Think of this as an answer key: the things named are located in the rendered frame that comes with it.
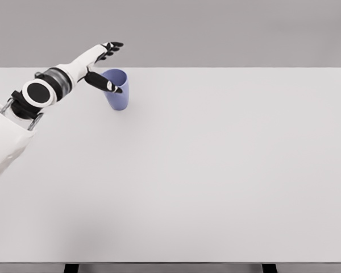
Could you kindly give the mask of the blue plastic cup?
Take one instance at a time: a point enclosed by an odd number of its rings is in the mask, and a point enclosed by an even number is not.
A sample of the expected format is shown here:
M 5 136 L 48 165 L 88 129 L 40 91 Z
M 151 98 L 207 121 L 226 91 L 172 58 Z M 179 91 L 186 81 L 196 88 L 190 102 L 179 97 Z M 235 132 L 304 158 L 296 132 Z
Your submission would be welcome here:
M 103 94 L 114 110 L 124 110 L 129 102 L 128 75 L 120 69 L 109 69 L 102 72 L 101 75 L 122 89 L 122 93 L 103 91 Z

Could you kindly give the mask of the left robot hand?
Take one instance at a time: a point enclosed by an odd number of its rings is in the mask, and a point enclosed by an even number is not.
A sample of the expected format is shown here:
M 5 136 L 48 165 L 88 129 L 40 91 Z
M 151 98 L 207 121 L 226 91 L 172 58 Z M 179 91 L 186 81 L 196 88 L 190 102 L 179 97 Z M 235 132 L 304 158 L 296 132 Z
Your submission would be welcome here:
M 81 79 L 84 79 L 89 85 L 110 93 L 123 93 L 123 90 L 113 82 L 92 71 L 92 67 L 101 61 L 106 60 L 106 56 L 111 56 L 114 52 L 123 47 L 122 42 L 107 42 L 98 44 L 87 50 L 80 56 Z

